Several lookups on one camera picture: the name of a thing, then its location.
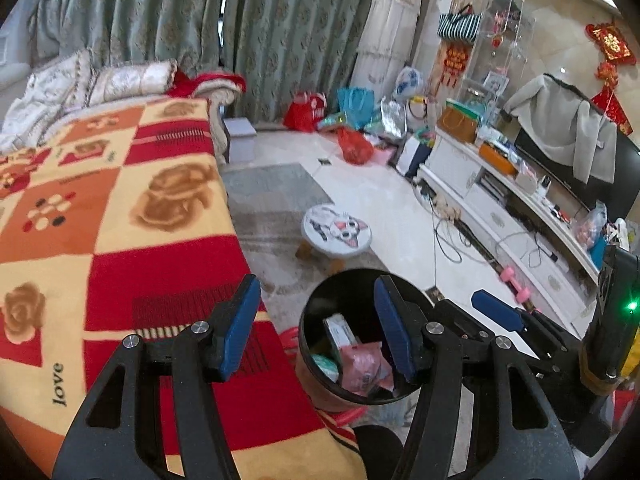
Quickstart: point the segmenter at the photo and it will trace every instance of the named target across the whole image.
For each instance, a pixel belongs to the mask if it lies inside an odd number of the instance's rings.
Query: tv stand
[[[418,170],[418,181],[423,179],[448,206],[460,210],[461,220],[489,253],[503,267],[512,267],[518,282],[529,287],[536,309],[582,338],[593,317],[599,274],[590,255],[566,224],[481,158],[474,145],[439,128],[436,132],[438,139]],[[483,187],[486,174],[507,190],[510,204],[542,226],[551,247]],[[554,254],[567,265],[558,265]]]

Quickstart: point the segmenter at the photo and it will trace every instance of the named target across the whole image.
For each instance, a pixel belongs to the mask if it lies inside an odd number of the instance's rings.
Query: white tv cabinet
[[[511,266],[520,283],[531,291],[533,305],[569,332],[582,338],[595,308],[594,293],[598,269],[590,255],[578,245],[569,227],[557,220],[538,200],[530,197],[478,155],[478,149],[437,130],[438,139],[417,179],[424,179],[447,205],[460,210],[461,220],[502,266]],[[587,286],[578,284],[563,272],[543,251],[537,250],[534,235],[479,184],[482,171],[493,175],[521,201],[528,216],[541,219],[570,253],[574,267],[582,267],[588,276]]]

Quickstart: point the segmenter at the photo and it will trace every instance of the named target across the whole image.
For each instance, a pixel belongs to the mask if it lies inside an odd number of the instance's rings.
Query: black television screen
[[[558,180],[583,206],[591,210],[600,200],[607,205],[609,221],[626,218],[640,192],[640,148],[618,131],[616,139],[616,176],[613,184],[591,177],[585,184],[574,178],[574,168],[550,160],[531,137],[520,129],[516,149]]]

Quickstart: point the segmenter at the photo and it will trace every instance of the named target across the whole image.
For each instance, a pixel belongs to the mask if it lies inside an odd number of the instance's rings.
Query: gray carpet
[[[262,300],[276,330],[297,326],[328,265],[327,257],[318,253],[308,262],[296,258],[300,224],[307,209],[331,199],[300,164],[230,168],[222,180],[242,252],[262,284]],[[386,270],[371,250],[350,258],[346,265]]]

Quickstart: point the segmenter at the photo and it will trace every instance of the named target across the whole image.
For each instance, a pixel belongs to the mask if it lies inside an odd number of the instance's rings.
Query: blue shopping bag
[[[347,117],[347,124],[354,130],[361,130],[371,120],[376,97],[373,90],[366,88],[340,88],[338,103]]]

